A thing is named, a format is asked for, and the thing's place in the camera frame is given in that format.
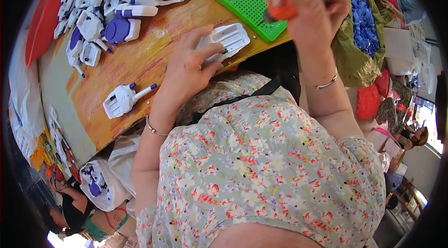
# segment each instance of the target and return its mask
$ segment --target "bangle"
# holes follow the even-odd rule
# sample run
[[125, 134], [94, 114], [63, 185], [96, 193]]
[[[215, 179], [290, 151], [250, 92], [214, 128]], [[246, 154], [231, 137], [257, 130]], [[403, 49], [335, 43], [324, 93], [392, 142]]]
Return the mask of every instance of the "bangle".
[[329, 87], [329, 86], [331, 86], [334, 82], [336, 82], [336, 79], [337, 79], [337, 68], [335, 69], [335, 71], [336, 71], [335, 76], [332, 78], [332, 80], [331, 80], [329, 83], [323, 84], [323, 85], [321, 85], [321, 86], [316, 86], [316, 89], [319, 90], [319, 89], [321, 89], [321, 88]]
[[147, 115], [146, 116], [146, 125], [148, 126], [148, 128], [149, 128], [149, 130], [152, 132], [152, 133], [156, 133], [156, 134], [158, 134], [158, 135], [160, 135], [160, 136], [168, 136], [168, 134], [169, 133], [160, 133], [160, 132], [158, 132], [157, 130], [155, 130], [154, 128], [152, 128], [150, 125], [149, 125], [149, 115]]

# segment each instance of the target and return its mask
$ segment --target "blue plastic parts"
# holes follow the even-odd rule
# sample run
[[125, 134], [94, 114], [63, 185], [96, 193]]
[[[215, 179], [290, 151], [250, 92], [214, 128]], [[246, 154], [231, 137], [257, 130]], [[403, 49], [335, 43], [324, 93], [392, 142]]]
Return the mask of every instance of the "blue plastic parts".
[[363, 53], [373, 57], [379, 49], [378, 35], [372, 16], [372, 8], [366, 0], [352, 0], [353, 40]]

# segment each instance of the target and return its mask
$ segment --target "wooden table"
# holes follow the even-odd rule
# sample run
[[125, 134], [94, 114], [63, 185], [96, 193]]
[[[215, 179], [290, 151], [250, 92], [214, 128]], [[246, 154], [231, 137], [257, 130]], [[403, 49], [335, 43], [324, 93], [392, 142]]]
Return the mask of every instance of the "wooden table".
[[112, 54], [103, 51], [97, 67], [84, 66], [85, 79], [69, 66], [65, 55], [71, 33], [56, 40], [39, 65], [42, 102], [46, 114], [49, 105], [55, 107], [77, 164], [85, 164], [151, 111], [154, 93], [139, 100], [133, 112], [110, 120], [103, 108], [110, 92], [132, 82], [137, 84], [137, 92], [154, 83], [160, 85], [169, 55], [182, 34], [207, 24], [218, 27], [236, 22], [243, 24], [251, 41], [224, 61], [222, 71], [290, 40], [284, 31], [274, 42], [266, 43], [215, 0], [185, 0], [160, 7], [155, 17], [142, 19], [137, 40], [111, 47]]

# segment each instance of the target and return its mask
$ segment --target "red bucket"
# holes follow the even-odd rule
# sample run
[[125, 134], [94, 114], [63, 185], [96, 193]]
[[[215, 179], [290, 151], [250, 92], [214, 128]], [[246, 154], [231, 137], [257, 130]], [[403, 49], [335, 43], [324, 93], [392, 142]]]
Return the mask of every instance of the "red bucket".
[[57, 14], [60, 0], [40, 0], [31, 20], [25, 47], [25, 64], [28, 68], [31, 62], [41, 57], [53, 40], [54, 29], [58, 24]]

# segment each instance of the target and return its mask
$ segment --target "floral blouse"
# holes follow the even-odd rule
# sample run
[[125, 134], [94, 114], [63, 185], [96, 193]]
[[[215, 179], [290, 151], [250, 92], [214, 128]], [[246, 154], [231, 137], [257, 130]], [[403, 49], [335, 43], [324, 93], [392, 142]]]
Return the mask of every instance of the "floral blouse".
[[[178, 114], [188, 124], [269, 79], [210, 83]], [[281, 227], [323, 247], [362, 247], [384, 215], [385, 183], [365, 138], [336, 141], [280, 87], [210, 109], [174, 128], [160, 149], [157, 205], [137, 217], [140, 247], [208, 247], [242, 222]]]

